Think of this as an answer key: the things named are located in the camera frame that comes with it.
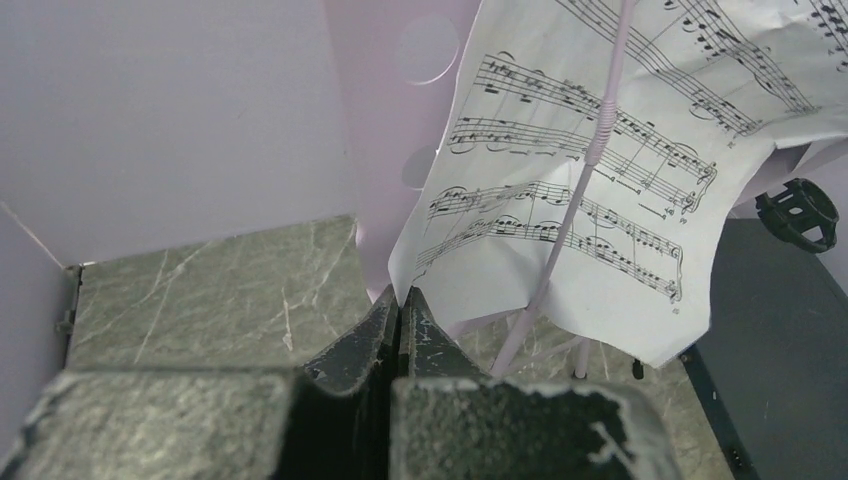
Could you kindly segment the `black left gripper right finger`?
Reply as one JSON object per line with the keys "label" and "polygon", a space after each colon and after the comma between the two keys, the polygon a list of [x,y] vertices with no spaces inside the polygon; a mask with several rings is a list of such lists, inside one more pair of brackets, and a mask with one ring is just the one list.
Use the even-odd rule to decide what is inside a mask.
{"label": "black left gripper right finger", "polygon": [[393,479],[678,479],[650,401],[620,384],[496,379],[436,323],[418,288],[401,311],[391,387]]}

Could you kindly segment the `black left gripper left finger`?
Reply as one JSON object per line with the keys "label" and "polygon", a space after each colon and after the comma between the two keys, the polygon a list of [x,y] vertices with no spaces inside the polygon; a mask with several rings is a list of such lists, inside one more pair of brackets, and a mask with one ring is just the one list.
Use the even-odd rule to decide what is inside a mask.
{"label": "black left gripper left finger", "polygon": [[5,479],[384,479],[399,307],[386,289],[302,366],[69,369]]}

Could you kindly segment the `lilac perforated music stand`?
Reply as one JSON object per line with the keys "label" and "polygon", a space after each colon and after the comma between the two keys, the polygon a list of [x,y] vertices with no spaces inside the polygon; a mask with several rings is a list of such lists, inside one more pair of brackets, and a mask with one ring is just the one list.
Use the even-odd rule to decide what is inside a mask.
{"label": "lilac perforated music stand", "polygon": [[[378,296],[386,285],[393,287],[390,256],[435,162],[450,119],[460,64],[483,2],[329,1],[325,5],[357,172],[357,245],[371,297]],[[621,25],[600,119],[564,226],[570,226],[575,218],[576,204],[608,144],[616,114],[623,54],[636,1],[619,2],[623,5]],[[767,169],[769,158],[792,147],[836,141],[846,135],[776,149],[733,207],[779,183],[780,175]],[[563,245],[564,237],[558,236],[527,306],[449,326],[435,318],[437,324],[457,337],[504,314],[517,313],[518,322],[494,363],[495,373],[506,372],[536,316],[545,315],[540,306]]]}

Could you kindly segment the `black microphone shock-mount stand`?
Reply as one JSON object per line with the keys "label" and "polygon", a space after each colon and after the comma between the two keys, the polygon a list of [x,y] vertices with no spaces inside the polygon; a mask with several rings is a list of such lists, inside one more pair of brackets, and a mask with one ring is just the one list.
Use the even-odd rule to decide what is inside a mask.
{"label": "black microphone shock-mount stand", "polygon": [[814,182],[795,178],[783,184],[776,195],[755,198],[761,223],[777,239],[801,250],[821,254],[837,243],[838,210]]}

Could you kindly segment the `sheet music page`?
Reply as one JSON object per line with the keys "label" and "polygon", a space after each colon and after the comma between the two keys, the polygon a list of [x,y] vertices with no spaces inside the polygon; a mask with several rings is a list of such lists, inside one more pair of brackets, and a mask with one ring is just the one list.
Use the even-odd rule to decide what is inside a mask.
{"label": "sheet music page", "polygon": [[485,1],[450,119],[390,256],[442,326],[527,306],[659,367],[710,324],[725,218],[779,148],[847,132],[843,1],[636,1],[609,141],[619,1]]}

